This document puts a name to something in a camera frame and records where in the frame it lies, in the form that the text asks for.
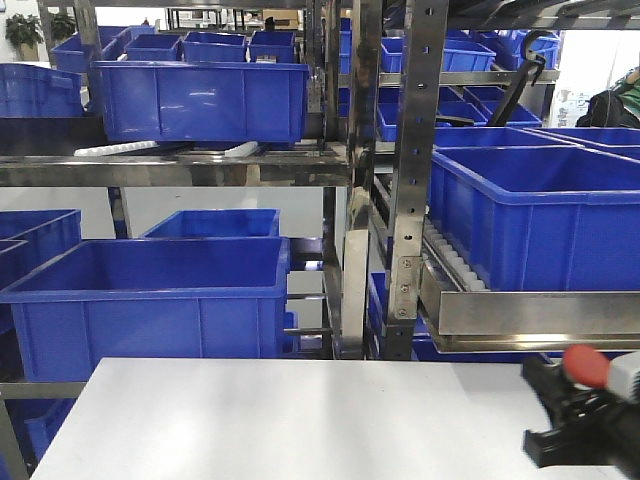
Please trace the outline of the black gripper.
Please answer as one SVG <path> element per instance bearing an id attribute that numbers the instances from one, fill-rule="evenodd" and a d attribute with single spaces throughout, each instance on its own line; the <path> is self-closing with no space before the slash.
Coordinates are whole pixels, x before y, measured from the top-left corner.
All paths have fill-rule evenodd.
<path id="1" fill-rule="evenodd" d="M 561 366 L 530 357 L 521 377 L 544 407 L 550 429 L 527 430 L 523 451 L 539 468 L 613 466 L 639 473 L 639 406 L 603 389 L 580 389 Z"/>

